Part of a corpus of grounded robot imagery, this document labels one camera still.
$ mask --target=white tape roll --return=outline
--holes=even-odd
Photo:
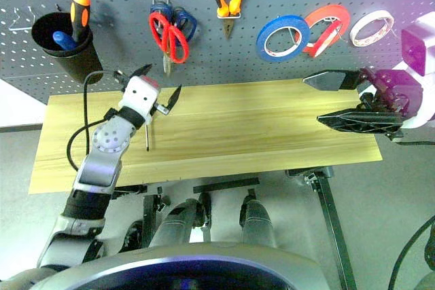
[[[382,26],[382,29],[377,31],[375,34],[370,37],[366,37],[364,39],[357,39],[357,34],[371,22],[375,20],[384,20],[385,24]],[[369,13],[365,15],[365,17],[361,18],[356,22],[356,24],[352,27],[351,32],[349,34],[350,39],[355,47],[366,47],[374,42],[378,42],[382,39],[386,34],[392,29],[394,24],[394,17],[387,12],[386,10],[377,10],[375,12]]]

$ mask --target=white wall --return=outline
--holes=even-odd
[[[0,127],[42,124],[46,107],[0,79]]]

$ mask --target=black cable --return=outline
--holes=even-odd
[[[113,71],[93,71],[84,79],[83,83],[83,115],[84,115],[84,128],[86,131],[86,155],[89,154],[89,127],[88,126],[88,82],[89,79],[98,74],[113,74]]]
[[[104,118],[104,119],[99,120],[99,121],[97,121],[97,122],[92,122],[92,123],[90,123],[89,125],[86,125],[86,126],[80,127],[80,128],[77,129],[77,130],[74,132],[74,134],[72,134],[71,137],[69,138],[68,145],[67,145],[67,158],[68,158],[68,161],[69,161],[70,165],[74,168],[75,171],[78,171],[79,168],[75,165],[75,163],[74,163],[74,161],[73,161],[73,158],[71,157],[71,146],[72,146],[72,144],[73,144],[73,142],[74,142],[74,139],[77,137],[78,134],[80,134],[83,130],[85,130],[86,127],[89,128],[89,127],[92,127],[92,126],[95,126],[95,125],[101,124],[102,122],[105,122],[106,120],[107,120],[107,119]]]
[[[403,259],[405,258],[405,255],[408,253],[409,249],[412,247],[412,245],[417,241],[417,239],[421,236],[423,232],[425,232],[433,223],[435,223],[435,215],[428,219],[409,239],[409,241],[406,243],[406,245],[403,247],[402,251],[400,252],[399,257],[396,260],[396,263],[393,267],[393,272],[391,274],[391,278],[389,279],[388,284],[388,290],[394,289],[394,284],[396,283],[397,274],[399,273],[400,265],[403,262]]]
[[[396,142],[399,145],[435,145],[435,142],[431,141],[415,141],[415,142]]]

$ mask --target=blue tape roll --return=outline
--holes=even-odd
[[[268,38],[280,29],[287,29],[291,27],[297,30],[300,34],[299,44],[295,44],[290,49],[282,52],[273,52],[266,48]],[[271,20],[263,26],[257,36],[256,49],[257,54],[261,59],[271,62],[287,61],[298,54],[300,54],[307,46],[310,38],[310,28],[302,17],[295,15],[286,15]]]

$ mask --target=scissors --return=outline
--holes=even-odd
[[[163,70],[170,76],[172,64],[184,63],[189,56],[188,42],[196,30],[196,19],[184,8],[175,7],[167,2],[152,1],[148,17],[153,38],[163,51]],[[186,37],[183,32],[189,31]],[[177,47],[181,47],[182,56],[177,57]]]

